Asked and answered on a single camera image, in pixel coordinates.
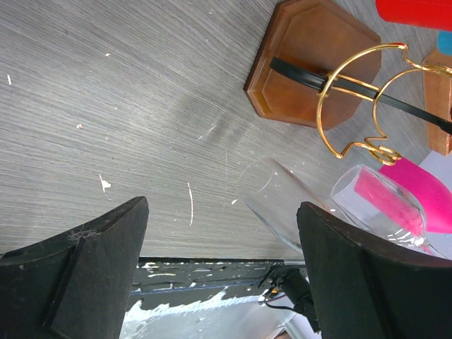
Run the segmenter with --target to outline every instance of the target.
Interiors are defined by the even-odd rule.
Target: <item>gold metal frame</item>
[[[356,60],[360,57],[363,57],[366,54],[376,52],[376,51],[379,51],[382,49],[401,49],[403,61],[406,62],[407,64],[411,65],[414,68],[400,72],[399,74],[393,76],[381,88],[375,87],[368,83],[364,83],[364,82],[359,81],[354,78],[340,75],[340,72],[354,60]],[[392,84],[392,82],[394,80],[396,80],[397,78],[400,78],[401,76],[404,76],[405,74],[412,73],[415,71],[426,71],[426,72],[440,74],[443,76],[452,76],[452,69],[450,69],[449,67],[421,65],[421,64],[416,64],[415,62],[411,61],[408,58],[408,46],[406,44],[402,44],[399,42],[389,43],[389,44],[380,44],[378,46],[368,48],[368,49],[352,56],[348,60],[344,61],[336,70],[329,73],[328,80],[326,81],[325,87],[323,88],[323,90],[320,93],[318,93],[319,102],[317,103],[317,111],[316,111],[317,130],[319,131],[320,137],[322,138],[322,141],[325,143],[325,146],[339,159],[344,158],[344,156],[347,154],[347,152],[351,149],[352,146],[362,147],[362,148],[367,149],[379,162],[381,162],[385,165],[394,165],[397,160],[402,158],[400,153],[396,152],[395,150],[388,148],[386,146],[374,145],[372,143],[372,141],[384,141],[384,140],[388,139],[388,136],[381,130],[378,120],[376,118],[376,104],[378,103],[384,90],[387,89],[387,87],[390,84]],[[371,88],[372,90],[375,90],[377,92],[377,96],[375,98],[367,97],[366,95],[362,95],[362,94],[353,92],[351,90],[346,90],[344,88],[339,88],[337,86],[333,86],[333,82],[335,80],[337,80],[338,78],[344,78],[349,81],[353,81],[354,83],[358,83],[360,85]],[[372,101],[374,103],[374,105],[372,107],[372,118],[374,120],[374,125],[375,125],[376,130],[379,132],[379,136],[367,136],[366,138],[364,138],[363,143],[353,141],[351,143],[348,143],[348,145],[345,146],[345,148],[343,149],[343,151],[341,153],[336,151],[336,149],[331,145],[331,143],[326,138],[325,131],[323,130],[323,127],[322,127],[322,106],[323,106],[323,102],[325,101],[325,98],[328,97],[328,91],[330,90],[330,88],[333,90],[339,90],[340,92],[344,92],[344,93],[347,93],[350,95],[360,97],[365,100]]]

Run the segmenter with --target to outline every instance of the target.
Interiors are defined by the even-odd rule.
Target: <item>red object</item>
[[[452,31],[451,0],[376,0],[376,9],[392,23]]]

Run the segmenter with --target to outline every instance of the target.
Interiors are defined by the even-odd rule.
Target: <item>pink object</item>
[[[355,191],[404,230],[415,236],[425,232],[425,220],[419,209],[365,168],[355,184]]]
[[[406,159],[383,166],[380,173],[417,198],[427,216],[428,232],[452,233],[452,193],[435,176]]]

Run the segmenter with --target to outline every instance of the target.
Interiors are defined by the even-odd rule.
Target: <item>wooden block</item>
[[[452,56],[441,54],[436,48],[424,59],[425,64],[452,67]],[[423,72],[425,110],[452,121],[452,78]],[[429,147],[442,155],[452,150],[452,138],[438,126],[427,124]]]
[[[244,90],[260,117],[316,127],[314,89],[270,69],[273,57],[317,73],[328,73],[354,54],[381,43],[380,37],[330,0],[287,0],[276,5]],[[371,83],[381,67],[374,52],[351,63],[344,75]],[[349,119],[360,99],[331,91],[323,127]]]

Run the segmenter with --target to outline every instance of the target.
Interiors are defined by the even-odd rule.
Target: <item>wooden base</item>
[[[363,49],[381,43],[367,26],[330,0],[287,0],[276,5],[244,90],[260,117],[316,126],[316,91],[269,67],[273,57],[316,73],[328,73]],[[354,61],[346,76],[371,83],[381,67],[381,53]],[[324,129],[349,119],[360,99],[331,91],[323,106]]]
[[[436,48],[424,60],[430,65],[452,67],[452,56],[441,54]],[[423,72],[425,110],[440,118],[452,121],[452,78]],[[452,151],[452,138],[438,126],[427,124],[429,147],[442,155]]]

